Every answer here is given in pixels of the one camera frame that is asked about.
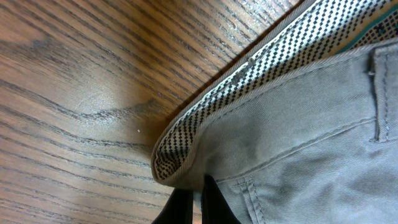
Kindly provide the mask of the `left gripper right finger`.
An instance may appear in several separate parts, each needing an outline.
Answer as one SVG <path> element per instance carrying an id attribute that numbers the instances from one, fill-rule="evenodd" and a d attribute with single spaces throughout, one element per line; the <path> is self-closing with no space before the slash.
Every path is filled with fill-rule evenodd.
<path id="1" fill-rule="evenodd" d="M 201 193 L 202 224 L 240 224 L 214 178 L 206 175 Z"/>

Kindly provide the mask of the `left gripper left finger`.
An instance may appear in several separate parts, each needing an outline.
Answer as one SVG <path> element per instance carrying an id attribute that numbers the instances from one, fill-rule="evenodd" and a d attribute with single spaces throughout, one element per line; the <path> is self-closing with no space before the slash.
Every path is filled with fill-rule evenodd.
<path id="1" fill-rule="evenodd" d="M 193 191 L 174 189 L 152 224 L 192 224 Z"/>

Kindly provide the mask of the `grey cotton shorts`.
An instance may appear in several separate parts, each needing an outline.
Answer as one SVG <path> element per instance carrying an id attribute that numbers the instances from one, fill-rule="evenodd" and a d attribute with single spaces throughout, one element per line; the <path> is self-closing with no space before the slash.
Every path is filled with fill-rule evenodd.
<path id="1" fill-rule="evenodd" d="M 396 223 L 397 1 L 301 3 L 167 126 L 151 166 L 200 210 L 212 176 L 240 223 Z"/>

